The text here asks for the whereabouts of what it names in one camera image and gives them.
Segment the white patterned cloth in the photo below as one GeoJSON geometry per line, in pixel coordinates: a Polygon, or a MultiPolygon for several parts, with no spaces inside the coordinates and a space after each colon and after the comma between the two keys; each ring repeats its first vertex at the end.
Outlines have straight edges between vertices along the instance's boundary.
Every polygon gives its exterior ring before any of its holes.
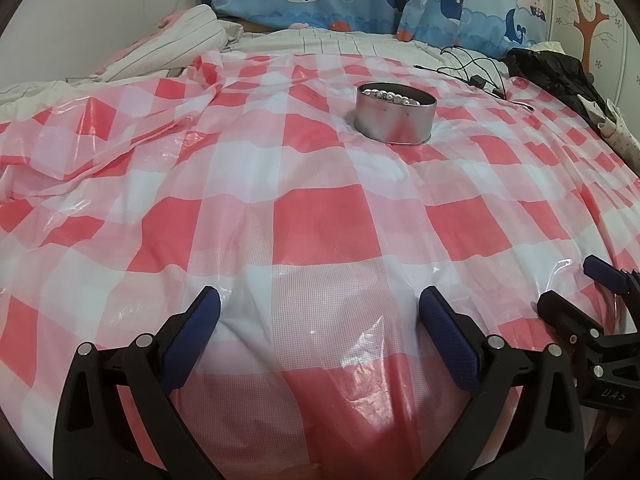
{"type": "Polygon", "coordinates": [[[597,102],[589,101],[583,96],[578,100],[585,107],[589,119],[596,125],[596,131],[602,139],[636,174],[640,169],[639,140],[631,133],[624,121],[620,109],[607,100],[604,107],[597,102]]]}

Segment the round silver metal tin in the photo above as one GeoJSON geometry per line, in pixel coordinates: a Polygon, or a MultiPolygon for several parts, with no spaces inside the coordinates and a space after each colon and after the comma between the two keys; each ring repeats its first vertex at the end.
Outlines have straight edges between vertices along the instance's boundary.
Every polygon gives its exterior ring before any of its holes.
{"type": "Polygon", "coordinates": [[[370,82],[357,88],[354,125],[369,139],[421,145],[431,139],[437,100],[405,84],[370,82]]]}

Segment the black jacket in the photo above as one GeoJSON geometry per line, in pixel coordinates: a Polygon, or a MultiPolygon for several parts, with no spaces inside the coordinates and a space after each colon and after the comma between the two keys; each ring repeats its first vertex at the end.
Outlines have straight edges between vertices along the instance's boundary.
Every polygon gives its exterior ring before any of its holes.
{"type": "Polygon", "coordinates": [[[593,76],[585,72],[577,58],[548,50],[511,49],[502,62],[511,77],[525,78],[536,84],[582,116],[592,128],[597,126],[590,118],[585,103],[593,105],[606,118],[614,119],[608,104],[593,84],[593,76]]]}

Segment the red white checkered plastic sheet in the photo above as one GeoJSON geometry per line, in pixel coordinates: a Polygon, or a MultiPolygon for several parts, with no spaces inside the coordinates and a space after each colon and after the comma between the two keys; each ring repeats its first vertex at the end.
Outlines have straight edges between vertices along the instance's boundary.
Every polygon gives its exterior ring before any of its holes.
{"type": "Polygon", "coordinates": [[[220,322],[172,398],[231,479],[412,477],[466,401],[416,319],[427,286],[515,347],[548,344],[547,289],[617,330],[582,260],[638,266],[638,177],[552,96],[506,88],[212,51],[1,121],[1,407],[29,452],[50,464],[78,344],[129,344],[208,285],[220,322]],[[431,93],[431,139],[360,133],[370,82],[431,93]]]}

